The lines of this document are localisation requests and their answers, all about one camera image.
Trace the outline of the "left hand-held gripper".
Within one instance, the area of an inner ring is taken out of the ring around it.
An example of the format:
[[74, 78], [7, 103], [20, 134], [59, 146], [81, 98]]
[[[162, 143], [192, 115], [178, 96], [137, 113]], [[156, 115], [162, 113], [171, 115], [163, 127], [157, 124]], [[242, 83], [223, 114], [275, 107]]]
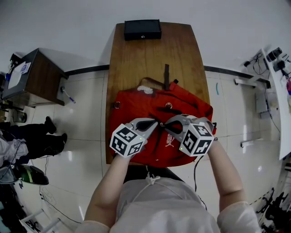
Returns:
[[110, 148], [124, 158], [131, 158], [144, 149], [157, 125], [153, 118], [135, 118], [130, 123], [120, 124], [112, 133]]

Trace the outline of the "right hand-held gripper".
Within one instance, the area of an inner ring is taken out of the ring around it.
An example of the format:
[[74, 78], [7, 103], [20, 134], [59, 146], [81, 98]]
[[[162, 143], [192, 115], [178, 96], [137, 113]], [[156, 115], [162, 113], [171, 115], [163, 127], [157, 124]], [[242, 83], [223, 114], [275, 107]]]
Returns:
[[181, 141], [179, 150], [190, 157], [204, 156], [214, 141], [214, 126], [205, 117], [176, 115], [165, 123], [164, 128]]

